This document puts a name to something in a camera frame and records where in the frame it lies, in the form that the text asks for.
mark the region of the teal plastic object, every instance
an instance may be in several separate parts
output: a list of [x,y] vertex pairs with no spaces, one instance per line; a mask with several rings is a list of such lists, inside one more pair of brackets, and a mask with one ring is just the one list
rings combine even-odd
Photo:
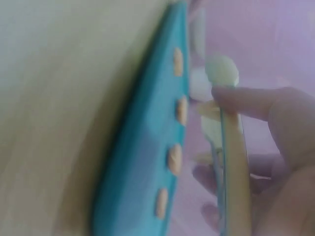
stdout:
[[[95,200],[94,236],[164,236],[177,178],[167,153],[183,145],[185,127],[176,120],[177,101],[188,98],[186,4],[171,5],[155,40],[147,67],[115,142]],[[184,58],[183,75],[174,75],[174,50]],[[168,190],[165,218],[155,215],[158,192]]]

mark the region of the beige surface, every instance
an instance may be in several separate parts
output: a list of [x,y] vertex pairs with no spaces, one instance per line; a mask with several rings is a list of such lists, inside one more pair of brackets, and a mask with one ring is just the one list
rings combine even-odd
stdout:
[[0,3],[0,236],[85,236],[108,148],[167,0]]

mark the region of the toy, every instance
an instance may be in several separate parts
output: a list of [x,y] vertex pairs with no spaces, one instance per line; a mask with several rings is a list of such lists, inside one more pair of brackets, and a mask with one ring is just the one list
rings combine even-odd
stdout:
[[[206,64],[213,85],[235,86],[238,70],[225,56],[214,56]],[[251,197],[249,169],[243,128],[239,114],[228,114],[210,101],[199,106],[203,133],[212,147],[211,154],[197,157],[215,168],[218,186],[221,236],[250,236]]]
[[186,3],[169,7],[93,212],[94,236],[166,235],[187,121]]

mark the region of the blurry object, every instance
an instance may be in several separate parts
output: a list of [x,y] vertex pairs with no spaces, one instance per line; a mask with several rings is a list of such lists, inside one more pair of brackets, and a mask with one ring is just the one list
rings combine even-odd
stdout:
[[[206,63],[206,73],[213,85],[236,86],[239,82],[236,65],[226,56],[210,57]],[[218,188],[220,235],[250,236],[250,175],[241,117],[239,114],[228,114],[220,109],[218,121],[218,109],[213,102],[199,107],[199,112],[202,114],[202,131],[212,149]],[[220,148],[223,150],[223,161],[220,161],[217,152]]]
[[193,68],[190,72],[189,95],[192,99],[206,102],[211,99],[210,82],[204,67]]
[[196,52],[198,56],[205,59],[206,53],[206,9],[201,7],[195,13],[189,25],[190,32],[190,48],[192,52]]

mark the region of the beige bump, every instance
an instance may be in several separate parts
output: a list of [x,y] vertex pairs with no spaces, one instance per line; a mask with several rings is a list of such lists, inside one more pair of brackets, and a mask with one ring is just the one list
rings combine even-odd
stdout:
[[168,168],[174,175],[179,175],[182,169],[182,146],[175,144],[168,153]]
[[187,123],[187,114],[188,114],[188,101],[186,96],[178,100],[177,104],[177,120],[180,124],[186,125]]
[[160,189],[157,197],[156,215],[159,219],[164,219],[168,202],[168,191],[166,188]]
[[182,76],[184,70],[183,53],[180,48],[174,50],[174,74],[175,76]]

